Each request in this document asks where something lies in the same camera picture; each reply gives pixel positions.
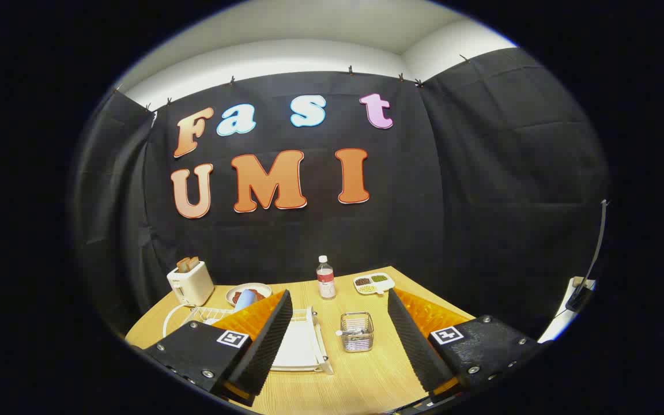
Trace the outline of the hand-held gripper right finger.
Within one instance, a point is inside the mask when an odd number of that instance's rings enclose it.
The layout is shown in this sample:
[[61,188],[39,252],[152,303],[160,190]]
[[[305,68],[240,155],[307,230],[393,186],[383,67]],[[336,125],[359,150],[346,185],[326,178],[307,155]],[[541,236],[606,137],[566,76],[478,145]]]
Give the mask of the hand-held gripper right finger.
[[540,342],[491,315],[468,319],[402,289],[387,306],[417,379],[437,403],[490,388],[542,351]]

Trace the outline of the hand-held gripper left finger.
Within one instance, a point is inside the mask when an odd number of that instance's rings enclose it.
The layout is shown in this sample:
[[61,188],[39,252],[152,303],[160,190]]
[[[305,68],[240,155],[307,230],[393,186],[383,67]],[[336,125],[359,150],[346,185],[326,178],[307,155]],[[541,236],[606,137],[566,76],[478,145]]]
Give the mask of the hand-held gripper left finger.
[[288,290],[213,324],[190,321],[144,349],[169,374],[251,406],[266,383],[293,315]]

